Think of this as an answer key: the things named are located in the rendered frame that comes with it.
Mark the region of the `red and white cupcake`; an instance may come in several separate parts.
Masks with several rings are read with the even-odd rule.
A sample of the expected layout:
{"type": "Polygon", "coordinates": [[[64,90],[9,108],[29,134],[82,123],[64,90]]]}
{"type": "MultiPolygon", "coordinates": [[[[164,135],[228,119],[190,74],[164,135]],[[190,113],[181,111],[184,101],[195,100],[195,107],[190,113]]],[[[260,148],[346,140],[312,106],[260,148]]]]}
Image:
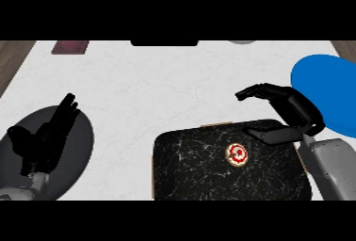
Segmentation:
{"type": "Polygon", "coordinates": [[[249,158],[250,158],[249,150],[244,147],[244,145],[240,144],[240,143],[229,144],[228,147],[226,147],[226,161],[228,161],[228,163],[234,167],[240,168],[247,164],[249,158]]]}

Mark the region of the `dark grey oval plate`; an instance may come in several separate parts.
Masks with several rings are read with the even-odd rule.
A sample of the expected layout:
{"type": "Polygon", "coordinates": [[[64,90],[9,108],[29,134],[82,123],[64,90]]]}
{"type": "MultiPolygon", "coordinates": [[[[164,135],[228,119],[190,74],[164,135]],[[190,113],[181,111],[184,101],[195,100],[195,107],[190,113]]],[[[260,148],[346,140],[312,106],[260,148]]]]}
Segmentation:
{"type": "MultiPolygon", "coordinates": [[[[86,114],[80,113],[67,137],[60,164],[51,173],[49,201],[58,200],[79,181],[89,163],[94,144],[92,123],[86,114]]],[[[23,158],[14,153],[11,138],[3,134],[0,135],[0,188],[31,184],[31,179],[20,174],[21,167],[23,158]]]]}

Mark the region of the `dark red rectangular block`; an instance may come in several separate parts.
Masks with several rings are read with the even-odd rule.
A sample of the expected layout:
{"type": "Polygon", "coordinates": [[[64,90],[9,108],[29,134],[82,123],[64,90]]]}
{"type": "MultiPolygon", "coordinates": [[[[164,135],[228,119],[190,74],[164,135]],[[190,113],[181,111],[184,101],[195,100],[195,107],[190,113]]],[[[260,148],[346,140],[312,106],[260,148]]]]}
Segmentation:
{"type": "Polygon", "coordinates": [[[54,55],[83,55],[89,45],[88,40],[60,40],[55,44],[54,55]]]}

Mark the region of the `black rectangular appliance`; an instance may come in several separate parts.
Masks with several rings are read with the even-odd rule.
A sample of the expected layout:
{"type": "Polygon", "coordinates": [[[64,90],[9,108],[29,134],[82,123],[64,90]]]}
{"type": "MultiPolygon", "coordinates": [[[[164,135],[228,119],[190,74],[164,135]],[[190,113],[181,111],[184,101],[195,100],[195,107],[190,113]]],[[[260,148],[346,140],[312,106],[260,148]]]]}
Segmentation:
{"type": "Polygon", "coordinates": [[[163,47],[163,46],[197,46],[198,40],[132,40],[133,46],[163,47]]]}

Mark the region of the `black marble tray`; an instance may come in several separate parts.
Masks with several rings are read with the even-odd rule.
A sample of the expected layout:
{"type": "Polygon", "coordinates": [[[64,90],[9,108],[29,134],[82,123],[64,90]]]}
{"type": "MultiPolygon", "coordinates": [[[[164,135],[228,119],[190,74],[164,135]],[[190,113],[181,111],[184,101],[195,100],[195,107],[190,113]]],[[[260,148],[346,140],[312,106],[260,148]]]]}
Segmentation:
{"type": "Polygon", "coordinates": [[[252,120],[170,131],[154,141],[154,198],[159,201],[309,201],[312,186],[296,145],[269,146],[243,132],[271,129],[278,120],[252,120]],[[249,162],[226,161],[240,143],[249,162]]]}

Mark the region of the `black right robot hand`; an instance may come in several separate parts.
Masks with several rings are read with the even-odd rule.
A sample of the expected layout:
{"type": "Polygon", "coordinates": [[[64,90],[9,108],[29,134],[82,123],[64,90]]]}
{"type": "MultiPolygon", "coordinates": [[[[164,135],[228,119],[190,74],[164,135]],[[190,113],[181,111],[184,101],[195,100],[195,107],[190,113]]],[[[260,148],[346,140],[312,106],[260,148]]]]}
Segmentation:
{"type": "Polygon", "coordinates": [[[249,97],[268,100],[275,112],[287,122],[281,127],[257,129],[246,127],[244,132],[269,146],[299,142],[303,136],[314,137],[325,128],[321,111],[305,95],[291,87],[265,83],[235,93],[240,101],[249,97]]]}

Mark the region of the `blue plate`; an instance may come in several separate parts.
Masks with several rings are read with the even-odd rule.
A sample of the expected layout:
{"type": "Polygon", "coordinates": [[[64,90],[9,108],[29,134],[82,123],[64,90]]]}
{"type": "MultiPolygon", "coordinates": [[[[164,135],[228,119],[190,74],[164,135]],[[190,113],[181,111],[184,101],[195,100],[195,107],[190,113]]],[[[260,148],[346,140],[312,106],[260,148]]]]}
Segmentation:
{"type": "Polygon", "coordinates": [[[356,63],[331,55],[303,57],[291,70],[291,86],[318,107],[327,128],[356,138],[356,63]]]}

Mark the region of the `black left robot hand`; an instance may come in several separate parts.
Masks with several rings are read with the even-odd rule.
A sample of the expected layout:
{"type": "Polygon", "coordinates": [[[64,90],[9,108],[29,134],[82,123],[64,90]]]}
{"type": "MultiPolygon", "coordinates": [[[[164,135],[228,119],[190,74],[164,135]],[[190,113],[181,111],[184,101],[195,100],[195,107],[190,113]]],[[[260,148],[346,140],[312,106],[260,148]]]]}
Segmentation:
{"type": "Polygon", "coordinates": [[[18,125],[8,129],[12,151],[23,157],[20,172],[23,176],[30,176],[37,172],[49,174],[55,170],[67,137],[80,113],[76,95],[68,93],[60,103],[52,119],[40,125],[34,134],[26,127],[18,125]]]}

